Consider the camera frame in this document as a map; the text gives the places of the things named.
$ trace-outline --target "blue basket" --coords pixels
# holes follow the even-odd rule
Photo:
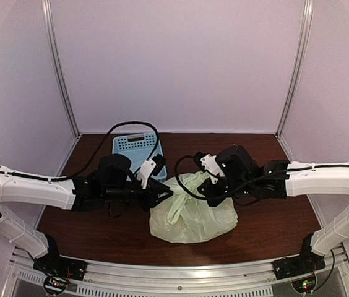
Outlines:
[[[113,139],[113,153],[127,156],[132,161],[131,171],[135,172],[138,167],[142,166],[144,161],[150,155],[156,141],[155,133],[141,133],[126,136],[117,136]],[[152,157],[160,154],[163,155],[161,142]],[[166,181],[168,172],[164,166],[157,176],[152,178],[157,181]]]

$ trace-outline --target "white wall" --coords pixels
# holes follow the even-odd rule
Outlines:
[[[59,96],[41,1],[0,0],[0,163],[56,174],[74,139]],[[39,205],[11,205],[34,224]],[[13,245],[0,237],[0,285]]]
[[[303,0],[52,1],[79,129],[105,132],[139,119],[169,132],[275,132],[303,7]]]
[[[306,59],[283,134],[300,161],[349,160],[349,0],[315,1]],[[348,196],[316,196],[329,222]],[[345,242],[349,253],[349,240]]]

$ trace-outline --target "basket handle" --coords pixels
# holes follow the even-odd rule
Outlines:
[[[145,135],[144,133],[132,134],[132,135],[128,135],[126,138],[128,142],[142,141],[145,139],[144,135]]]

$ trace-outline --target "pale green plastic bag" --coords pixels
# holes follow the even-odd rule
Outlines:
[[[182,174],[180,180],[193,193],[209,177],[207,173]],[[150,232],[170,243],[201,243],[232,230],[238,215],[231,198],[210,207],[187,194],[175,178],[164,182],[173,195],[150,210]]]

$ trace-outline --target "dark wooden surface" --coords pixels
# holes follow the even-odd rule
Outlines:
[[[101,138],[82,136],[64,174],[81,168]],[[169,176],[173,176],[179,157],[199,150],[215,155],[229,146],[242,145],[260,165],[286,158],[273,135],[161,134],[161,142]],[[111,143],[109,138],[87,172],[97,167],[100,157],[110,154]],[[181,167],[182,173],[196,170],[192,161]],[[149,231],[149,213],[137,204],[116,219],[108,216],[107,209],[74,213],[47,207],[38,229],[56,238],[61,254],[140,265],[227,264],[288,256],[298,253],[303,238],[319,229],[305,196],[236,206],[236,211],[239,223],[234,230],[200,244],[171,244],[154,238]],[[120,206],[114,206],[113,212],[121,212]]]

